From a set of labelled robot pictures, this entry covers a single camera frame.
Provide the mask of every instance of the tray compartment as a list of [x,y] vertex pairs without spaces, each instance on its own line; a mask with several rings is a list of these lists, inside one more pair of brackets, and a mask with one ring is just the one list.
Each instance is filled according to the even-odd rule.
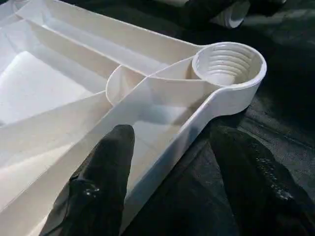
[[91,96],[118,64],[33,23],[0,30],[0,125]]
[[57,0],[33,0],[17,14],[145,75],[191,57],[200,49]]

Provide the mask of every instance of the white plastic tray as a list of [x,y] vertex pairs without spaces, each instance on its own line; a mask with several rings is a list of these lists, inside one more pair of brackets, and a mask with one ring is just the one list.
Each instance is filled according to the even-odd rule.
[[122,231],[213,118],[251,102],[255,49],[197,46],[57,0],[0,29],[0,229],[36,236],[71,174],[117,124],[135,130]]

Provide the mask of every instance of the curved divider wall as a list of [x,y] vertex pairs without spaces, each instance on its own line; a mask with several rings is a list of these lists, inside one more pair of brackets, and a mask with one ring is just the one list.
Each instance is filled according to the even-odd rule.
[[[0,198],[0,228],[8,236],[38,234],[94,145],[115,125],[130,124],[136,140],[123,231],[203,127],[245,109],[266,72],[261,54],[246,45],[188,44],[58,0],[32,0],[17,14],[27,20],[0,30],[10,46],[0,76],[18,74],[7,70],[17,58],[25,70],[38,65],[43,80],[53,70],[89,94],[0,128],[9,137],[0,144],[0,181],[15,183]],[[21,57],[25,52],[33,60]],[[222,74],[233,78],[227,83]],[[50,78],[53,86],[57,80]]]

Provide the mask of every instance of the black fabric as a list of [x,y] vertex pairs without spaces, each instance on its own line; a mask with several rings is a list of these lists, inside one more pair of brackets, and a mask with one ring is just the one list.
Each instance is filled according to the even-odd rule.
[[180,9],[151,0],[71,0],[86,9],[196,44],[235,41],[258,49],[268,72],[244,112],[205,128],[125,232],[128,235],[235,236],[238,229],[208,143],[213,122],[248,133],[287,167],[315,200],[315,3],[288,0],[273,16],[250,15],[227,30],[178,24]]
[[102,138],[58,195],[41,236],[117,236],[134,147],[130,125]]

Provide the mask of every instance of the white plastic surface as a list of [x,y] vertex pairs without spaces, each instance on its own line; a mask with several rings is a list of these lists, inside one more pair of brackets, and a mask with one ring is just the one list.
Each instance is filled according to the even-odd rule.
[[193,56],[198,48],[149,30],[54,0],[33,0],[17,14],[150,75]]
[[145,78],[144,75],[120,65],[108,79],[106,96],[112,105],[117,105]]
[[29,0],[9,0],[0,5],[0,28],[19,21],[21,18],[15,14]]
[[[38,235],[94,145],[115,125],[130,124],[136,140],[123,231],[203,127],[245,109],[266,73],[248,46],[197,46],[57,0],[33,0],[17,14],[30,21],[0,31],[0,98],[20,107],[0,105],[5,236]],[[232,68],[233,83],[205,77],[202,65],[217,61],[228,62],[220,73]]]
[[118,66],[25,21],[2,28],[0,42],[0,126],[105,90]]

